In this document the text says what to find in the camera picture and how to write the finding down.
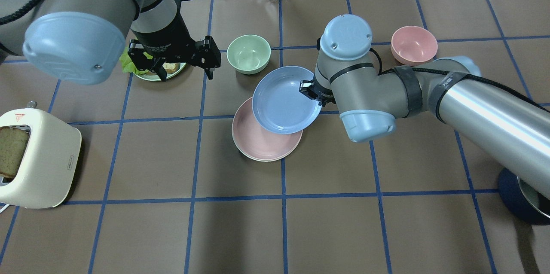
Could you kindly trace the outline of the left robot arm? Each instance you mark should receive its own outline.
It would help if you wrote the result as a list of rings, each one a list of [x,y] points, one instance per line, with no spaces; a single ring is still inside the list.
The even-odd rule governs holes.
[[[213,37],[191,37],[183,1],[1,0],[1,59],[24,56],[50,76],[83,85],[104,82],[123,53],[161,82],[166,63],[202,68],[213,79],[221,53]]]

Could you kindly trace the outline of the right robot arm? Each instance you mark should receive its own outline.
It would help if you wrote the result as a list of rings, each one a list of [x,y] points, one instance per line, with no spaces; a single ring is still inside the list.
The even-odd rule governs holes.
[[[401,65],[385,72],[369,58],[373,32],[363,18],[333,18],[318,40],[312,80],[301,94],[338,106],[349,139],[393,133],[396,120],[430,112],[536,191],[549,195],[549,111],[527,96],[480,76],[465,56]]]

